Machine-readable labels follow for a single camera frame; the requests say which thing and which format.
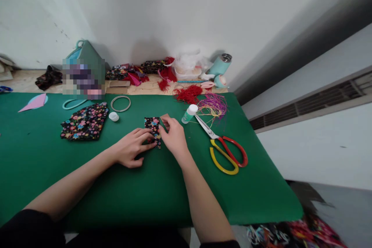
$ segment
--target vent grille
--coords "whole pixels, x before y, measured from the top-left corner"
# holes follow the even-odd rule
[[[306,97],[273,112],[264,114],[250,123],[253,130],[261,129],[291,118],[309,114],[372,93],[372,72]]]

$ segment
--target black sleeve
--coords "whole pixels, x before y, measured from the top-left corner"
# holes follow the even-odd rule
[[[65,236],[48,214],[18,212],[0,228],[0,247],[64,247]]]
[[[240,245],[236,240],[229,240],[224,242],[202,243],[200,248],[240,248]]]

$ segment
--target table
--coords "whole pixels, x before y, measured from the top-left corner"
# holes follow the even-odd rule
[[[105,121],[98,141],[71,142],[59,138],[60,123],[93,101],[63,110],[62,94],[48,94],[45,106],[17,111],[39,93],[0,94],[0,225],[50,185],[72,172],[136,127],[144,117],[169,113],[181,119],[187,104],[172,96],[133,95],[132,106],[120,120]],[[223,93],[229,112],[213,131],[238,141],[248,154],[248,166],[235,176],[222,173],[209,154],[209,137],[199,124],[184,125],[193,158],[231,224],[296,220],[302,207],[259,142],[233,93]],[[107,94],[109,104],[116,95]],[[119,99],[115,107],[126,107]],[[232,152],[241,156],[231,146]],[[221,154],[220,164],[230,168]],[[190,226],[191,216],[182,173],[172,154],[162,145],[145,154],[140,169],[115,165],[93,185],[63,221],[68,231],[102,226]]]
[[[13,92],[25,92],[25,93],[62,93],[62,85],[53,85],[48,88],[46,91],[39,89],[35,85],[36,78],[43,75],[45,70],[21,70],[21,71],[12,71],[13,80],[9,81],[0,81],[0,85],[11,87]],[[149,74],[149,80],[145,83],[142,83],[140,86],[130,86],[128,88],[128,95],[172,95],[173,89],[178,86],[189,86],[193,83],[170,83],[168,91],[163,92],[160,90],[158,81],[161,81],[161,78],[157,74]],[[105,81],[105,87],[109,86],[111,81]],[[208,92],[206,89],[203,89],[203,94]],[[212,93],[226,93],[227,88],[212,88]]]

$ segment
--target scissor blade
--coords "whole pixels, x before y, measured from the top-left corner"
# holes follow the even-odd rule
[[[210,136],[211,139],[218,139],[219,136],[216,135],[209,127],[207,124],[205,124],[205,122],[195,114],[195,117],[196,119],[198,120],[198,122],[200,123],[200,125],[203,127],[204,131],[208,134],[208,136]]]

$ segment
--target white bottle cap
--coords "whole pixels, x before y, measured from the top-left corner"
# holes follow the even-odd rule
[[[198,106],[197,105],[190,105],[187,109],[187,113],[189,115],[195,115],[196,112],[199,110]]]
[[[116,122],[119,120],[119,116],[116,112],[111,112],[108,116],[112,121]]]

